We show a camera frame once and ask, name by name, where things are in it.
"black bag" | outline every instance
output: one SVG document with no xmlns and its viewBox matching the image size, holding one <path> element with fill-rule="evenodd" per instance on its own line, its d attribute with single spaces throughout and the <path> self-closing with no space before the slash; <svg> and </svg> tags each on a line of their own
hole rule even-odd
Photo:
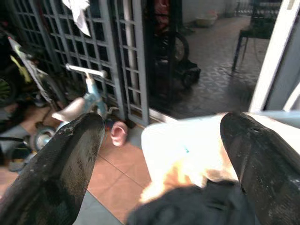
<svg viewBox="0 0 300 225">
<path fill-rule="evenodd" d="M 254 207 L 238 183 L 180 187 L 133 211 L 128 225 L 254 225 Z"/>
</svg>

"gray floor tile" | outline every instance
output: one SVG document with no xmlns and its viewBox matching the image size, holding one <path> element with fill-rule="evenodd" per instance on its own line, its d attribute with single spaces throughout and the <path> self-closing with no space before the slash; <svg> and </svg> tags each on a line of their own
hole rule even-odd
<svg viewBox="0 0 300 225">
<path fill-rule="evenodd" d="M 122 223 L 88 191 L 73 225 L 121 225 Z"/>
<path fill-rule="evenodd" d="M 17 125 L 0 134 L 1 137 L 17 137 L 17 138 L 23 138 L 26 135 L 29 134 L 23 127 L 21 127 L 21 125 Z M 12 149 L 14 146 L 17 146 L 18 144 L 20 144 L 20 142 L 0 141 L 0 147 L 3 153 L 6 153 L 9 149 Z"/>
<path fill-rule="evenodd" d="M 137 126 L 135 126 L 133 129 L 129 129 L 127 141 L 130 142 L 132 145 L 142 149 L 142 144 L 141 144 L 142 132 L 143 129 Z"/>
</svg>

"tricycle wheel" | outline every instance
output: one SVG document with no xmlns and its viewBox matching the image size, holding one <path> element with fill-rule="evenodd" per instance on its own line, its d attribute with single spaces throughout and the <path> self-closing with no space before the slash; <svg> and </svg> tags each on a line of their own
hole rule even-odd
<svg viewBox="0 0 300 225">
<path fill-rule="evenodd" d="M 55 128 L 51 126 L 42 126 L 37 129 L 37 132 L 30 138 L 30 147 L 32 150 L 40 151 L 47 142 L 45 140 L 51 139 L 55 134 Z"/>
<path fill-rule="evenodd" d="M 184 74 L 181 83 L 185 88 L 190 88 L 193 84 L 193 76 L 190 73 Z"/>
</svg>

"white cloth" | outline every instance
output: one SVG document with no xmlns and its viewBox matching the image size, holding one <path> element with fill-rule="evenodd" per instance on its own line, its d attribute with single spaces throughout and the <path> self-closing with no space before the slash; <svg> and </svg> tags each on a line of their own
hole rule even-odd
<svg viewBox="0 0 300 225">
<path fill-rule="evenodd" d="M 62 0 L 73 14 L 74 23 L 86 35 L 90 36 L 88 25 L 85 21 L 84 11 L 90 6 L 90 0 Z"/>
</svg>

